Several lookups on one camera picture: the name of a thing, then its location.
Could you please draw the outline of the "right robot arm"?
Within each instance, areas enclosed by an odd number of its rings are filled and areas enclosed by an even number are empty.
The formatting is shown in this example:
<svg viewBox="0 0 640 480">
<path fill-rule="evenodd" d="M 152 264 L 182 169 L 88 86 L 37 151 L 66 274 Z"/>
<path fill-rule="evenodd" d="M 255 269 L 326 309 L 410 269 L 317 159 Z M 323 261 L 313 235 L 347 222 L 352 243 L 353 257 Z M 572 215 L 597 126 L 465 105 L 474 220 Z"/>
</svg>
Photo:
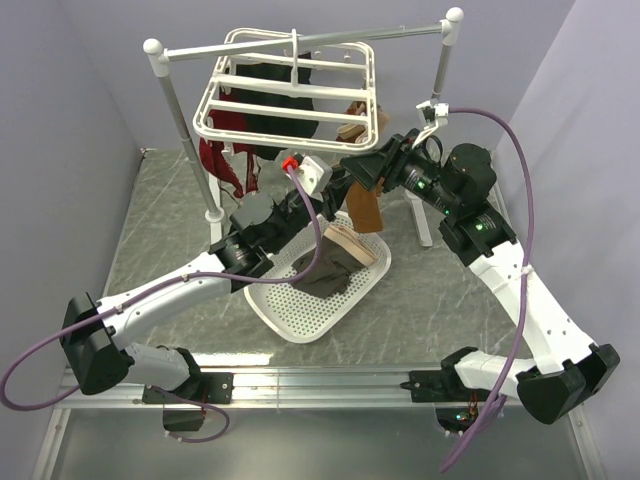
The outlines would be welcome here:
<svg viewBox="0 0 640 480">
<path fill-rule="evenodd" d="M 532 356 L 508 361 L 476 349 L 443 361 L 442 391 L 452 399 L 490 390 L 509 370 L 499 392 L 518 399 L 536 420 L 552 424 L 598 393 L 620 363 L 610 344 L 597 344 L 564 311 L 524 258 L 524 248 L 488 200 L 496 182 L 488 150 L 455 146 L 444 162 L 417 143 L 416 131 L 383 147 L 347 156 L 341 166 L 363 188 L 397 187 L 443 214 L 438 230 L 448 248 L 497 298 Z"/>
</svg>

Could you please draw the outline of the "olive underwear with beige waistband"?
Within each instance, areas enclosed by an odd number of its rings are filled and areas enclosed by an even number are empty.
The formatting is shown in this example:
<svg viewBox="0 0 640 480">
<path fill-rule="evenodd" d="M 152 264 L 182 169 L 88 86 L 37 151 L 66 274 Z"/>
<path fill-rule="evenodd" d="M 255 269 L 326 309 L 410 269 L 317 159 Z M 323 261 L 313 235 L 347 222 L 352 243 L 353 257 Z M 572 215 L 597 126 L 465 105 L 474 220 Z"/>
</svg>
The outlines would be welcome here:
<svg viewBox="0 0 640 480">
<path fill-rule="evenodd" d="M 344 294 L 351 276 L 372 266 L 378 259 L 374 251 L 352 229 L 329 225 L 320 243 L 320 256 L 314 268 L 291 286 L 319 299 Z"/>
</svg>

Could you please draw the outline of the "white square clip hanger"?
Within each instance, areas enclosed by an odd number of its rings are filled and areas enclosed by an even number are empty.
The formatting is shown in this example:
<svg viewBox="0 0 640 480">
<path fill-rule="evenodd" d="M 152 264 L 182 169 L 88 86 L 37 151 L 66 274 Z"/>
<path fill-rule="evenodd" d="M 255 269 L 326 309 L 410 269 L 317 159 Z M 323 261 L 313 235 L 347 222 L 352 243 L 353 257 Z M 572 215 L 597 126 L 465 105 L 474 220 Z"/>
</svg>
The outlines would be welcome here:
<svg viewBox="0 0 640 480">
<path fill-rule="evenodd" d="M 364 42 L 318 47 L 292 45 L 286 32 L 237 28 L 224 42 L 268 41 L 264 52 L 222 55 L 192 119 L 197 135 L 209 140 L 265 147 L 344 154 L 363 153 L 379 142 L 375 53 Z M 364 116 L 349 115 L 354 101 L 366 104 Z M 243 113 L 247 132 L 222 130 L 207 121 L 212 109 Z M 337 129 L 366 127 L 365 143 L 337 141 Z"/>
</svg>

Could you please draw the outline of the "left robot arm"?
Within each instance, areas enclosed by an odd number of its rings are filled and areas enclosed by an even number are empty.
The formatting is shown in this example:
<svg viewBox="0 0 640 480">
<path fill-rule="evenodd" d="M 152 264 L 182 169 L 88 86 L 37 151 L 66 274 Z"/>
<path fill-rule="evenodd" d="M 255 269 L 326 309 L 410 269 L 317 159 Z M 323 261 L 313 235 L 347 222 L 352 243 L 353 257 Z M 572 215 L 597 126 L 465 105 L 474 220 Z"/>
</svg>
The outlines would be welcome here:
<svg viewBox="0 0 640 480">
<path fill-rule="evenodd" d="M 162 402 L 208 410 L 227 403 L 228 393 L 213 395 L 211 377 L 181 347 L 149 347 L 137 339 L 160 322 L 209 299 L 225 297 L 251 284 L 267 284 L 272 255 L 302 230 L 320 232 L 320 219 L 332 220 L 354 182 L 338 167 L 324 173 L 325 185 L 310 184 L 303 165 L 289 170 L 293 189 L 279 201 L 264 192 L 247 194 L 231 216 L 221 240 L 185 266 L 136 290 L 93 300 L 70 300 L 60 344 L 78 391 L 103 393 L 121 383 L 147 386 Z"/>
</svg>

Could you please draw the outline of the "brown underwear with beige waistband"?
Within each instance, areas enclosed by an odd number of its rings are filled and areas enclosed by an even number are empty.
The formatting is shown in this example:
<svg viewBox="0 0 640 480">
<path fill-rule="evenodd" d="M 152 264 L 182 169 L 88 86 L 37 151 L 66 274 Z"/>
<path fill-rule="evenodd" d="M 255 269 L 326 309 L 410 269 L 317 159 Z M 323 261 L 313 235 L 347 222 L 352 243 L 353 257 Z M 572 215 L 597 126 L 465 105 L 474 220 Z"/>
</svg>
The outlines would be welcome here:
<svg viewBox="0 0 640 480">
<path fill-rule="evenodd" d="M 346 205 L 353 230 L 360 234 L 378 233 L 384 229 L 378 198 L 381 187 L 366 190 L 355 182 L 346 195 Z"/>
</svg>

